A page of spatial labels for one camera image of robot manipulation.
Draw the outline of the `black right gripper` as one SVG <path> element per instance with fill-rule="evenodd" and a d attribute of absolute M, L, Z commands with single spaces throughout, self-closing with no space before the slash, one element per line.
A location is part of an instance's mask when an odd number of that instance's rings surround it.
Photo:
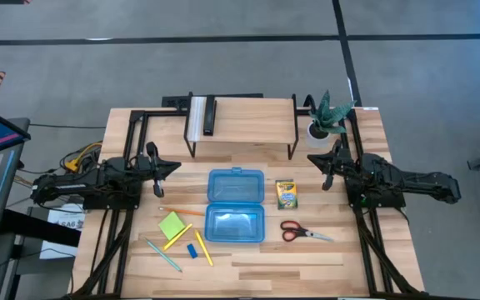
<path fill-rule="evenodd" d="M 307 159 L 326 176 L 322 184 L 323 191 L 328 191 L 332 187 L 334 175 L 342 176 L 344 168 L 351 164 L 351 154 L 340 139 L 333 144 L 330 152 L 308 154 Z"/>

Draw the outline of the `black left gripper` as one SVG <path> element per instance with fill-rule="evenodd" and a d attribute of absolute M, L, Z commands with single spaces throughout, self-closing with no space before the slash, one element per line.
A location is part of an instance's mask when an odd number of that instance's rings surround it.
<path fill-rule="evenodd" d="M 176 171 L 180 166 L 180 162 L 163 161 L 162 165 L 166 168 L 161 169 L 161 159 L 158 156 L 158 147 L 154 142 L 146 144 L 147 156 L 138 154 L 134 162 L 134 170 L 142 181 L 153 180 L 153 193 L 158 198 L 164 197 L 163 181 L 164 177 L 168 177 Z"/>

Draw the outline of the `orange pencil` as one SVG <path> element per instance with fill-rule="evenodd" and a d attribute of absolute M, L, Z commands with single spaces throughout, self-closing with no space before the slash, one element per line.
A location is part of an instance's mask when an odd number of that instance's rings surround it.
<path fill-rule="evenodd" d="M 205 213 L 204 213 L 204 212 L 196 212 L 196 211 L 184 210 L 184 209 L 178 209 L 178 208 L 159 207 L 158 209 L 159 209 L 160 211 L 165 211 L 165 212 L 175 212 L 175 213 L 195 215 L 195 216 L 202 216 L 202 217 L 205 216 Z"/>

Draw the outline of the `green sticky note pad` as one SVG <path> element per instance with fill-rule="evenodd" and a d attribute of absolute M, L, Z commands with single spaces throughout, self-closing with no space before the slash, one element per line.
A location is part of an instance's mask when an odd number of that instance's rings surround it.
<path fill-rule="evenodd" d="M 175 212 L 170 212 L 158 224 L 158 226 L 167 240 L 171 240 L 176 237 L 186 227 L 184 222 Z"/>

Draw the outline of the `blue translucent pencil case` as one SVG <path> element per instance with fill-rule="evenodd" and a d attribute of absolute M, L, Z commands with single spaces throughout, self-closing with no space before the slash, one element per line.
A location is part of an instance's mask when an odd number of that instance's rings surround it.
<path fill-rule="evenodd" d="M 265 239 L 264 174 L 213 169 L 209 173 L 204 235 L 213 243 L 261 243 Z"/>

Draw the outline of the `yellow pencil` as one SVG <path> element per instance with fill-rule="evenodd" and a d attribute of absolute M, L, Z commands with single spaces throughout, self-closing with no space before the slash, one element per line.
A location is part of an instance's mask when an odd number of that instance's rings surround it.
<path fill-rule="evenodd" d="M 203 237 L 202 237 L 202 234 L 198 231 L 198 230 L 195 230 L 195 236 L 196 236 L 196 239 L 201 247 L 201 249 L 203 250 L 203 253 L 205 255 L 205 258 L 207 259 L 207 262 L 208 264 L 213 267 L 214 266 L 214 263 L 213 263 L 213 260 L 210 256 L 210 253 L 206 247 L 206 244 L 205 242 L 203 241 Z"/>
<path fill-rule="evenodd" d="M 178 239 L 180 239 L 189 229 L 193 227 L 193 224 L 188 224 L 183 230 L 181 230 L 175 237 L 173 237 L 170 241 L 168 241 L 163 246 L 163 251 L 167 251 Z"/>

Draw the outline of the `red handled scissors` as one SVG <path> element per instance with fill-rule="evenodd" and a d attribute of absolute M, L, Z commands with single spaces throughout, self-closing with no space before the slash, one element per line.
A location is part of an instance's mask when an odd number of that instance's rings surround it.
<path fill-rule="evenodd" d="M 285 242 L 292 242 L 297 238 L 315 238 L 328 242 L 333 241 L 331 237 L 310 231 L 302 227 L 298 222 L 292 220 L 281 222 L 280 228 L 282 229 L 282 239 Z"/>

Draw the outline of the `teal pencil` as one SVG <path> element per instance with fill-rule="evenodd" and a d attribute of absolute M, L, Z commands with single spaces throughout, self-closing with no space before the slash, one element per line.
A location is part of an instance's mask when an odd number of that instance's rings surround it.
<path fill-rule="evenodd" d="M 167 256 L 159 247 L 155 246 L 149 239 L 144 238 L 146 244 L 155 251 L 161 258 L 163 258 L 170 266 L 172 266 L 176 271 L 182 273 L 183 270 L 169 257 Z"/>

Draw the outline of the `snake plant in white pot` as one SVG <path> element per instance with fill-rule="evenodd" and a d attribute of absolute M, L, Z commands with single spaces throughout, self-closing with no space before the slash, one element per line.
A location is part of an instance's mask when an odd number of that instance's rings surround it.
<path fill-rule="evenodd" d="M 307 126 L 306 143 L 310 148 L 325 148 L 328 145 L 329 138 L 332 135 L 343 134 L 347 129 L 343 125 L 344 119 L 352 111 L 356 101 L 331 107 L 331 96 L 327 90 L 323 95 L 318 106 L 315 105 L 314 98 L 308 94 L 304 106 L 309 107 L 308 115 L 311 122 Z"/>

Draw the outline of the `green yellow crayon box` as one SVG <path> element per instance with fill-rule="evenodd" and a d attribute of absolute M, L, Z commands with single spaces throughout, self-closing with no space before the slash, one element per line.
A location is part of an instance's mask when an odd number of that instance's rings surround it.
<path fill-rule="evenodd" d="M 294 180 L 277 180 L 275 186 L 277 190 L 277 208 L 279 210 L 297 209 L 298 194 Z"/>

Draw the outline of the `white strip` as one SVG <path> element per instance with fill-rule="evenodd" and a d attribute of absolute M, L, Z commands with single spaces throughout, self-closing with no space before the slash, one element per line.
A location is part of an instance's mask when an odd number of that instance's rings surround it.
<path fill-rule="evenodd" d="M 189 142 L 198 142 L 203 135 L 205 105 L 205 97 L 192 97 L 187 128 L 187 139 Z"/>

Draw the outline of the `black stapler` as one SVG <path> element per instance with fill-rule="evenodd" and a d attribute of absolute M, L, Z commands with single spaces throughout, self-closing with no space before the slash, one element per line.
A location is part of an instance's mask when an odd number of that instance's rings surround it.
<path fill-rule="evenodd" d="M 212 136 L 214 131 L 214 119 L 217 101 L 214 95 L 207 95 L 203 114 L 202 133 L 204 136 Z"/>

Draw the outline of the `black power strip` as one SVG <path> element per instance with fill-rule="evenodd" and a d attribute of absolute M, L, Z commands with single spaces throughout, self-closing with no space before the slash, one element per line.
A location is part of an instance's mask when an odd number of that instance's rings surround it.
<path fill-rule="evenodd" d="M 188 101 L 193 97 L 193 94 L 182 96 L 163 96 L 162 108 L 186 108 Z M 216 94 L 220 98 L 263 98 L 262 93 L 240 93 L 240 94 Z"/>

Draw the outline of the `wooden shelf riser black legs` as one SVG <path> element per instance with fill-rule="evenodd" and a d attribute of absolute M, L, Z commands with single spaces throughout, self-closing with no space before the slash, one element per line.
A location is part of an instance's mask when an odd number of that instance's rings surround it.
<path fill-rule="evenodd" d="M 183 139 L 191 157 L 196 156 L 198 143 L 285 144 L 291 159 L 299 141 L 298 106 L 295 95 L 290 98 L 216 97 L 216 114 L 212 136 L 198 142 L 187 137 L 191 99 Z"/>

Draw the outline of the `white printed paper sheet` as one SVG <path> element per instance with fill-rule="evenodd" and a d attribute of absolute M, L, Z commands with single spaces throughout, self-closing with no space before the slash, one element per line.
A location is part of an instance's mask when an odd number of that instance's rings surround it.
<path fill-rule="evenodd" d="M 64 204 L 61 207 L 50 210 L 47 220 L 50 223 L 62 225 L 81 232 L 85 220 L 83 205 L 76 203 Z M 77 254 L 77 250 L 77 247 L 43 241 L 39 258 L 41 260 L 70 258 Z"/>

